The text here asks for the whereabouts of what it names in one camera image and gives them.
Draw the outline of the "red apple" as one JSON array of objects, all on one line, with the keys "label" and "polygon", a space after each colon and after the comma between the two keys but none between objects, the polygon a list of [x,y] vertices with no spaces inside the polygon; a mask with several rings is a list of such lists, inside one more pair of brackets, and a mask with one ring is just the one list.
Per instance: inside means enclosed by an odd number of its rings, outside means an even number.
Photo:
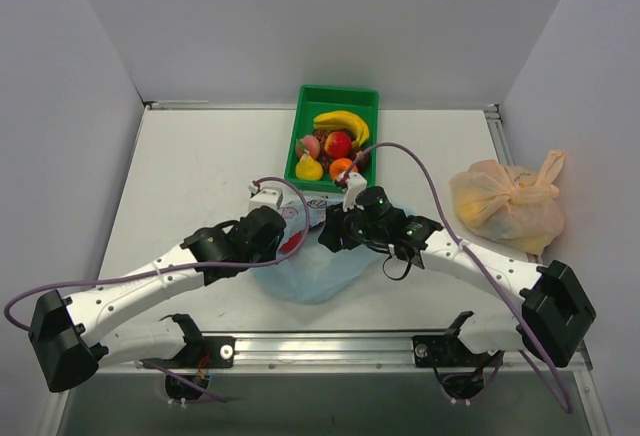
[{"label": "red apple", "polygon": [[297,245],[300,243],[302,239],[303,239],[302,231],[297,232],[294,235],[290,236],[289,239],[283,242],[282,245],[280,246],[279,253],[283,255],[287,255],[291,253],[297,247]]}]

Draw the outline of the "blue printed plastic bag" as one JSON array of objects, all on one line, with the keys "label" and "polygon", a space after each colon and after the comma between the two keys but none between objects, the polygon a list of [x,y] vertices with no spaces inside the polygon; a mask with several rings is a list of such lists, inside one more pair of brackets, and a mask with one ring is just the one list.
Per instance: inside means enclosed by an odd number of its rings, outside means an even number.
[{"label": "blue printed plastic bag", "polygon": [[[297,304],[319,304],[350,285],[383,256],[363,246],[338,253],[318,243],[325,223],[325,210],[340,201],[337,197],[314,196],[282,203],[279,214],[286,228],[277,251],[286,259],[273,266],[251,271],[261,288],[275,298]],[[279,253],[283,242],[297,232],[303,239],[289,254]]]}]

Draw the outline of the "dark mangosteen fruit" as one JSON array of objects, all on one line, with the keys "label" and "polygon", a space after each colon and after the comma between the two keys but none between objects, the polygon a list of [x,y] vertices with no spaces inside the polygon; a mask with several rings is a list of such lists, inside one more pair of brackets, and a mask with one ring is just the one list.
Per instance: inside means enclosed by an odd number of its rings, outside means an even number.
[{"label": "dark mangosteen fruit", "polygon": [[369,170],[371,165],[371,155],[369,153],[364,154],[364,150],[362,148],[352,151],[350,159],[356,162],[354,171],[366,173]]}]

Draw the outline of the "orange fruit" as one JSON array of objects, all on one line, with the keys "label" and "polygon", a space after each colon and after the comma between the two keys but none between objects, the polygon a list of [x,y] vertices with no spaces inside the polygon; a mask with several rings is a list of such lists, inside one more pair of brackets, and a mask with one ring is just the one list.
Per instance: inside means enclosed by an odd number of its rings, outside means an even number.
[{"label": "orange fruit", "polygon": [[353,163],[349,158],[339,158],[331,162],[329,166],[329,176],[332,181],[336,181],[338,177],[344,173]]}]

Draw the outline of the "red pomegranate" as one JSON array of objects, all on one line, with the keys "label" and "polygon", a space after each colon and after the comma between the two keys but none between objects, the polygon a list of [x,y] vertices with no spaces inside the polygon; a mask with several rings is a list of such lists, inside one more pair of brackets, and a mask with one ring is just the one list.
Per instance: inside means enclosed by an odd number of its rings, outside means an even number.
[{"label": "red pomegranate", "polygon": [[352,140],[343,131],[329,133],[324,143],[324,153],[331,159],[345,158],[352,149]]}]

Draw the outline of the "yellow banana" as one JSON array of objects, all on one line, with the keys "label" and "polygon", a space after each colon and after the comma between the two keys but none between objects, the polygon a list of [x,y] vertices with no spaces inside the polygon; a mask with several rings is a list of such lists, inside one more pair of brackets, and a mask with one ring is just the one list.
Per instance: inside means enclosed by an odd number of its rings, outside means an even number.
[{"label": "yellow banana", "polygon": [[319,114],[313,119],[315,129],[337,131],[347,129],[354,137],[352,148],[362,148],[369,140],[368,124],[357,114],[346,110],[336,110]]}]

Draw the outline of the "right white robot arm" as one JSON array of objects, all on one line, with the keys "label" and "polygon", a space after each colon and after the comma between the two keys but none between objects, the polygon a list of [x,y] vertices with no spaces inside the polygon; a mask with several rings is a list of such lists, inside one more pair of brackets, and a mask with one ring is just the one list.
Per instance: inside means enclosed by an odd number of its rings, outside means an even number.
[{"label": "right white robot arm", "polygon": [[573,269],[543,266],[460,240],[439,222],[393,206],[383,188],[365,189],[351,208],[329,205],[319,242],[332,252],[365,246],[409,267],[456,278],[501,300],[505,319],[469,318],[443,341],[446,358],[465,365],[489,351],[528,350],[566,367],[596,319]]}]

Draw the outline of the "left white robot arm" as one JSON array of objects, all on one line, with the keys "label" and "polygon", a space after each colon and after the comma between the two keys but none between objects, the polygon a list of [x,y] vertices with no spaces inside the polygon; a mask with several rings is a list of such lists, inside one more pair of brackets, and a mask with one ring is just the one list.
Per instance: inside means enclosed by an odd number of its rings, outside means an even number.
[{"label": "left white robot arm", "polygon": [[129,274],[69,296],[56,289],[41,295],[29,340],[49,391],[75,388],[110,364],[148,358],[196,364],[204,339],[189,316],[142,326],[130,320],[174,296],[274,260],[285,228],[276,210],[261,206],[238,220],[196,230],[141,267],[141,279]]}]

